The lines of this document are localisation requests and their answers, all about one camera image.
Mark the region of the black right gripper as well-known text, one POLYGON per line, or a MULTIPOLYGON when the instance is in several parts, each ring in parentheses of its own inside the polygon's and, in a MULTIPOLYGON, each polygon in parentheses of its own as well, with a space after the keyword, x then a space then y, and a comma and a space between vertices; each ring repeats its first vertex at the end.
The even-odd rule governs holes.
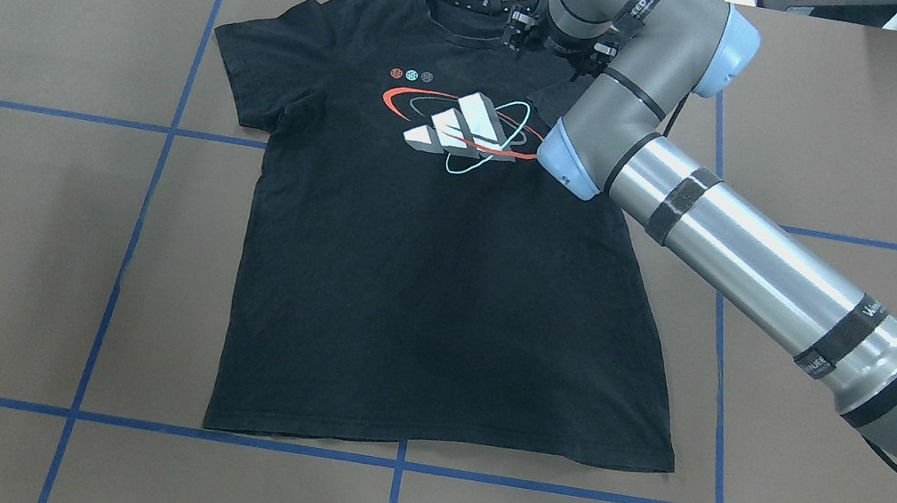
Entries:
POLYGON ((598 77, 618 57, 623 41, 615 30, 589 39, 568 36, 544 9, 512 4, 503 44, 513 52, 513 60, 527 52, 547 51, 566 60, 575 75, 598 77))

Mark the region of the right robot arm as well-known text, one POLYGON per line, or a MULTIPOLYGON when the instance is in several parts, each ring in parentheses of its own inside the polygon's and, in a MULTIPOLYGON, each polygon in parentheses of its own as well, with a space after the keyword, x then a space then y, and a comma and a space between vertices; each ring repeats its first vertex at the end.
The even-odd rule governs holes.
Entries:
POLYGON ((594 77, 541 166, 581 200, 612 199, 725 295, 897 473, 897 318, 661 133, 683 100, 744 72, 758 29, 725 0, 549 0, 516 28, 594 77))

